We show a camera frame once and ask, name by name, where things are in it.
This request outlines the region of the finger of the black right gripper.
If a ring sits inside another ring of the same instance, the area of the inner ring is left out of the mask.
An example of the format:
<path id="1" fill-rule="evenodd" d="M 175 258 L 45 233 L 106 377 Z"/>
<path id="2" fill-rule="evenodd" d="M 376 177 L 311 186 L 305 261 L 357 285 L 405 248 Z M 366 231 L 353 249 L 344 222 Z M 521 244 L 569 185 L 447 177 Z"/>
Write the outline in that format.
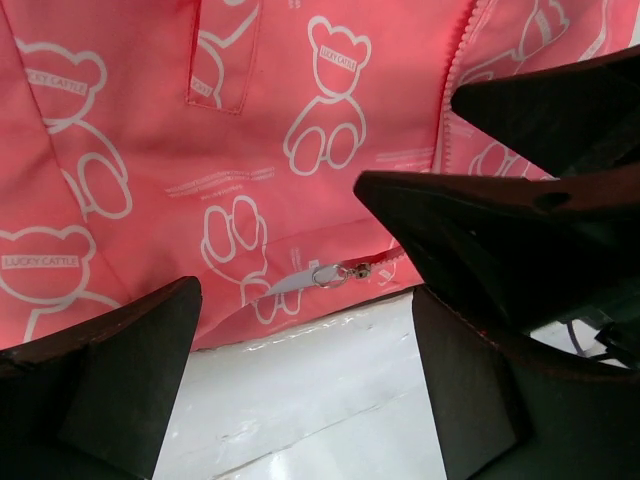
<path id="1" fill-rule="evenodd" d="M 639 49 L 459 87 L 452 110 L 555 177 L 639 163 Z"/>
<path id="2" fill-rule="evenodd" d="M 521 331 L 639 319 L 639 173 L 533 181 L 369 171 L 355 196 L 452 306 Z"/>

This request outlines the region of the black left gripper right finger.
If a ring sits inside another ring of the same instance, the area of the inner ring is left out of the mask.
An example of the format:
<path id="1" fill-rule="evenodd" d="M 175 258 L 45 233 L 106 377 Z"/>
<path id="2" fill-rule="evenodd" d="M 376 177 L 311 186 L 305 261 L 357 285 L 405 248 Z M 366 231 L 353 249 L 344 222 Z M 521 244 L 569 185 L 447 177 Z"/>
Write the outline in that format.
<path id="1" fill-rule="evenodd" d="M 447 478 L 638 478 L 638 372 L 465 318 L 425 287 L 412 313 Z"/>

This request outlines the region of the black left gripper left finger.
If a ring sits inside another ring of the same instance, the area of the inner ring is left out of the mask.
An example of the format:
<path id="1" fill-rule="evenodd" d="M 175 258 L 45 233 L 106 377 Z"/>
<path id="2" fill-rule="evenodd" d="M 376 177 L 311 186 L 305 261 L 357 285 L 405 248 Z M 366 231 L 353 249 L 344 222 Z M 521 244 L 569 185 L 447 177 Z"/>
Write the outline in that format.
<path id="1" fill-rule="evenodd" d="M 182 277 L 2 350 L 2 478 L 152 478 L 201 307 Z"/>

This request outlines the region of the pink jacket with white lining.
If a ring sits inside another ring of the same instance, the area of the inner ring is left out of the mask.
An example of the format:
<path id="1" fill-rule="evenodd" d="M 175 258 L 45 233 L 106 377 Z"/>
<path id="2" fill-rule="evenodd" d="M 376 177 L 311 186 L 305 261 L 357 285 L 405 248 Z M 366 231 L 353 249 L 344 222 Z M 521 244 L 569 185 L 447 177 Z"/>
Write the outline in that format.
<path id="1" fill-rule="evenodd" d="M 201 282 L 194 347 L 420 282 L 365 170 L 544 173 L 454 89 L 628 47 L 635 1 L 5 1 L 1 344 Z"/>

